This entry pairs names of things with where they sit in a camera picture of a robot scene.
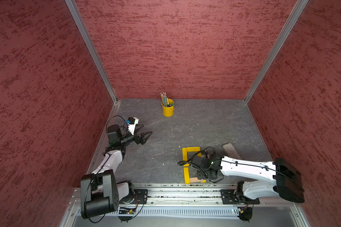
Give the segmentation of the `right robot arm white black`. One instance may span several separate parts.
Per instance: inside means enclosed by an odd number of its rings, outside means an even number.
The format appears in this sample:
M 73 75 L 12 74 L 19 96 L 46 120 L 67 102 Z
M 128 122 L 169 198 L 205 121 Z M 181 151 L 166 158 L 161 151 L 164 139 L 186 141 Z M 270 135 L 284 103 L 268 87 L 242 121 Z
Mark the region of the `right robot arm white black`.
M 291 163 L 282 158 L 275 161 L 247 161 L 215 154 L 193 155 L 186 160 L 190 167 L 197 170 L 200 179 L 213 183 L 220 181 L 218 174 L 239 176 L 252 179 L 251 182 L 240 181 L 234 192 L 238 203 L 264 197 L 280 197 L 293 203 L 304 203 L 302 176 Z

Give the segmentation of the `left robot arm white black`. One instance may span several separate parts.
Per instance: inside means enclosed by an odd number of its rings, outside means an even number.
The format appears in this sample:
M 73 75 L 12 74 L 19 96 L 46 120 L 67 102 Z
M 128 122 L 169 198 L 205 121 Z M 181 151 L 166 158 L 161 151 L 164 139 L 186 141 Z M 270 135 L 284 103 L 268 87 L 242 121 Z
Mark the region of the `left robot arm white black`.
M 104 159 L 90 174 L 81 179 L 81 216 L 90 222 L 96 216 L 106 215 L 118 210 L 121 201 L 138 204 L 138 196 L 130 181 L 116 182 L 115 172 L 126 154 L 126 147 L 135 142 L 144 145 L 152 131 L 141 132 L 143 125 L 128 125 L 122 134 L 120 126 L 111 125 L 106 129 L 108 145 L 103 153 Z

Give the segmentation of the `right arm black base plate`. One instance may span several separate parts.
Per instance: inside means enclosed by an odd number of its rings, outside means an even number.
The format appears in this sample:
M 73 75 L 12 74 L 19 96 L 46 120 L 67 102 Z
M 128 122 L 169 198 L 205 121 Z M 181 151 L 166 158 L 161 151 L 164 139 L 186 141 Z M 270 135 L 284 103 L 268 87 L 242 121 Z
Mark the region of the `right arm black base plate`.
M 223 205 L 234 205 L 234 204 L 240 204 L 240 205 L 259 205 L 260 201 L 259 199 L 249 199 L 244 194 L 238 193 L 235 190 L 220 190 L 221 193 L 221 199 Z

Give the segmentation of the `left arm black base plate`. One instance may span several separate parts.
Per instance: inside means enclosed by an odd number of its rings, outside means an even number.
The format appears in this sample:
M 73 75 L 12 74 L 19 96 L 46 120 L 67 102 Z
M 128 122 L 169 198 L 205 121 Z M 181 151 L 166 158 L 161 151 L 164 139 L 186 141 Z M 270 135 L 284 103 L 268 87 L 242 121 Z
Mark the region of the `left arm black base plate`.
M 148 190 L 147 189 L 134 189 L 134 196 L 132 197 L 131 204 L 147 204 Z

